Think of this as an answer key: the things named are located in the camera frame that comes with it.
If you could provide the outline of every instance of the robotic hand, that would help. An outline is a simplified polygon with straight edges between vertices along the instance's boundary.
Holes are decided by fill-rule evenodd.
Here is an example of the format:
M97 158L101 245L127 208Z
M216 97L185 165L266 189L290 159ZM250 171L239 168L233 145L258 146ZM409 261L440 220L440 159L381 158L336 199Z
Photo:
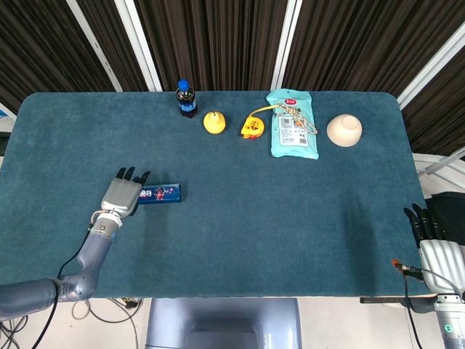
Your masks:
M434 310L446 349L465 348L465 262L463 246L448 239L434 214L413 205L404 209L419 248L421 269L398 264L408 273L422 273L428 288L437 294Z
M57 278L0 285L0 321L47 309L57 301L87 300L95 293L100 268L123 225L121 220L136 212L137 199L150 174L145 172L131 181L133 172L134 167L119 170L103 197L102 209L92 215L84 243L61 267ZM62 269L76 255L82 271L62 276Z

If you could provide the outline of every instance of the table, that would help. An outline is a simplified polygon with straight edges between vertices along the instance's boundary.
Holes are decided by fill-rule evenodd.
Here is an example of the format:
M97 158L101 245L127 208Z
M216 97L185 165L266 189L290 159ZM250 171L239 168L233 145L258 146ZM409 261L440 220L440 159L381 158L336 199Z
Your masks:
M152 172L148 184L179 182L183 201L124 220L96 297L401 295L391 259L419 265L403 207L424 200L396 99L310 92L316 161L271 156L271 112L262 137L239 137L267 93L199 92L194 119L172 92L28 97L0 170L0 283L56 275L132 165ZM223 134L203 129L212 110ZM341 113L363 125L352 148L326 135ZM426 289L411 281L411 293Z

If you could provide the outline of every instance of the black curtain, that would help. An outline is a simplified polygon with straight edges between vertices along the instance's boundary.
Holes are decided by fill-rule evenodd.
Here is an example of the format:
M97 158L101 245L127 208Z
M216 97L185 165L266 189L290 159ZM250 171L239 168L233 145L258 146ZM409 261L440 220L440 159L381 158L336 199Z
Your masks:
M163 89L269 89L286 0L138 0Z
M464 21L463 0L304 0L283 86L397 97Z
M0 1L0 101L34 92L114 91L66 1Z
M123 91L147 91L114 0L78 0L78 4Z
M450 155L465 146L465 48L403 110L412 150Z

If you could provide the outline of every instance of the plastic package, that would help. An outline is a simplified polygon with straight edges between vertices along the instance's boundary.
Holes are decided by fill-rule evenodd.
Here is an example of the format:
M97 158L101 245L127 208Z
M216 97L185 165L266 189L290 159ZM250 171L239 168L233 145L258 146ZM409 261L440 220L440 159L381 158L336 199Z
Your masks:
M282 105L282 108L274 109L272 116L271 154L275 158L300 156L318 159L310 93L276 89L268 94L267 101L270 105ZM299 117L291 115L289 111L299 111Z

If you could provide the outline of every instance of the floor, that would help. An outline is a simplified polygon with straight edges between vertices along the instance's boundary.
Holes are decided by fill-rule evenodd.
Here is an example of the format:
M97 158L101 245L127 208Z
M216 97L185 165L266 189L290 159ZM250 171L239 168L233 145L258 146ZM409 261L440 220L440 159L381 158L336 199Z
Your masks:
M446 181L433 176L421 178L425 196L444 190L455 190ZM109 300L94 299L92 310L107 320L119 320L126 314ZM40 348L135 348L134 330L130 321L106 324L92 315L83 320L71 317L73 304L60 303ZM144 300L134 316L138 348L144 348L150 300ZM406 309L394 305L361 305L358 298L299 298L304 349L417 349ZM78 303L76 317L86 312ZM42 330L49 310L29 316L24 330L16 334L21 348L31 348ZM434 313L413 314L424 349L443 348ZM0 348L4 337L0 339Z

